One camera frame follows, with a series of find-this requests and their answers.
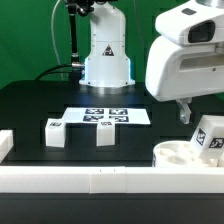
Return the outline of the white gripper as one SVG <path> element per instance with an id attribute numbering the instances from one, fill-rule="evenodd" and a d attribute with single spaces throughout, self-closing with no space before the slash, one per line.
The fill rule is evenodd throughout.
<path id="1" fill-rule="evenodd" d="M 224 54 L 215 44 L 179 46 L 160 36 L 149 51 L 145 84 L 158 101 L 177 100 L 188 124 L 190 97 L 224 92 Z"/>

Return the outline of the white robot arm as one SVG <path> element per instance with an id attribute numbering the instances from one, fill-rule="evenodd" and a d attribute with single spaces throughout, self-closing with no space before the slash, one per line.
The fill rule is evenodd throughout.
<path id="1" fill-rule="evenodd" d="M 80 83 L 102 94 L 133 85 L 123 13 L 96 2 L 90 24 L 91 51 Z M 149 50 L 145 85 L 155 99 L 176 101 L 187 124 L 194 97 L 224 92 L 224 0 L 188 0 L 160 14 L 155 28 L 159 37 Z"/>

